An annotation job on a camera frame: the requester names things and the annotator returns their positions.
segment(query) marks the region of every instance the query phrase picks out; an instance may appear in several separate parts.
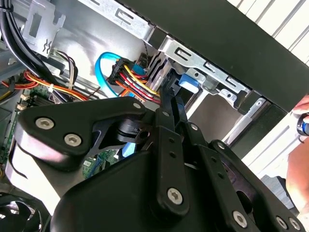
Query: white wire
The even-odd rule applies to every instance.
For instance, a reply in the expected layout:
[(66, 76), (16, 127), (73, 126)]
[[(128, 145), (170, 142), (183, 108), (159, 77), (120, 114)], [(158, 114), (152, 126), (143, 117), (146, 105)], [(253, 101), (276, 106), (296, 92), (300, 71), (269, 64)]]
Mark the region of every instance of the white wire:
[(69, 66), (70, 66), (70, 80), (69, 80), (69, 89), (72, 90), (73, 89), (73, 82), (74, 82), (74, 74), (75, 74), (75, 70), (74, 70), (74, 65), (73, 62), (69, 59)]
[(64, 59), (61, 55), (63, 55), (63, 56), (65, 56), (65, 55), (62, 54), (60, 51), (52, 50), (52, 55), (55, 55), (57, 58), (60, 58), (60, 59), (69, 63), (70, 79), (69, 79), (68, 89), (72, 90), (73, 86), (74, 86), (73, 82), (74, 82), (74, 76), (75, 76), (75, 70), (74, 70), (73, 62), (70, 59), (69, 60)]

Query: green circuit board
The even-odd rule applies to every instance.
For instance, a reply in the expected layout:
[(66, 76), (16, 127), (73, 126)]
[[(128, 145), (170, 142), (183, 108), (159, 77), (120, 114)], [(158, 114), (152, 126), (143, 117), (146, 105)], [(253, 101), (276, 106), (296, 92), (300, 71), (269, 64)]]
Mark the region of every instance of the green circuit board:
[(114, 157), (116, 153), (117, 150), (107, 150), (97, 155), (96, 158), (87, 158), (83, 163), (83, 177), (87, 179), (97, 174), (101, 170), (104, 170), (108, 163), (109, 165), (115, 164), (118, 161)]
[[(37, 87), (33, 88), (32, 90), (24, 90), (23, 94), (37, 94), (40, 95), (46, 99), (49, 98), (50, 93), (48, 92), (48, 88), (45, 86), (38, 85)], [(15, 110), (12, 113), (11, 121), (7, 127), (7, 132), (5, 134), (4, 143), (0, 150), (0, 163), (5, 164), (7, 161), (7, 158), (9, 156), (10, 148), (12, 145), (13, 135), (15, 131), (16, 121), (18, 118), (19, 111)]]
[[(24, 90), (24, 95), (38, 95), (45, 100), (52, 100), (50, 92), (48, 92), (47, 87), (44, 86), (37, 86), (32, 90)], [(4, 138), (4, 143), (2, 145), (2, 148), (0, 150), (0, 164), (5, 164), (7, 161), (7, 158), (9, 156), (9, 152), (11, 149), (14, 131), (16, 122), (18, 119), (18, 114), (20, 111), (16, 110), (12, 113), (11, 121), (8, 125), (7, 132)], [(102, 169), (105, 168), (106, 164), (113, 165), (118, 160), (114, 157), (114, 155), (117, 153), (117, 150), (107, 150), (100, 154), (98, 154), (98, 158), (87, 158), (83, 163), (83, 176), (84, 178), (89, 178), (90, 176), (98, 173)]]

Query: cable tie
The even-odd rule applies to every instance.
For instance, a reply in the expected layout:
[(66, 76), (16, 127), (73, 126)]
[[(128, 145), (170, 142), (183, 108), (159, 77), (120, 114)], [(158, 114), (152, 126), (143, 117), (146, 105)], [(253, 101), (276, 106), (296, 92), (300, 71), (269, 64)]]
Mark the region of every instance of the cable tie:
[(5, 13), (11, 13), (14, 11), (13, 5), (10, 8), (6, 8), (5, 6), (0, 6), (0, 11)]
[(50, 84), (48, 87), (48, 92), (52, 93), (54, 91), (54, 84)]

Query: black panel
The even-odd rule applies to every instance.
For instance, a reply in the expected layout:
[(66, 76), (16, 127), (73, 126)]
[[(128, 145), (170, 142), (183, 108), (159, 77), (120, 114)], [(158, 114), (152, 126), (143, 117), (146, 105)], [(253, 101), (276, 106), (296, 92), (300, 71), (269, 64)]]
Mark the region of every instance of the black panel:
[(286, 115), (286, 113), (270, 105), (259, 118), (252, 122), (231, 145), (232, 151), (242, 159), (248, 154)]
[(309, 68), (226, 0), (121, 0), (192, 50), (290, 111)]

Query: fan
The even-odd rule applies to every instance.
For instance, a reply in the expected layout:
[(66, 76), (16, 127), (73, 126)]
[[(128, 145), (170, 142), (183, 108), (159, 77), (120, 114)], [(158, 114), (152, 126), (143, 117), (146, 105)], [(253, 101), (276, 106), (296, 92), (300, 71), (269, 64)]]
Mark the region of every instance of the fan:
[(0, 228), (2, 232), (40, 232), (40, 213), (30, 208), (25, 199), (0, 193)]

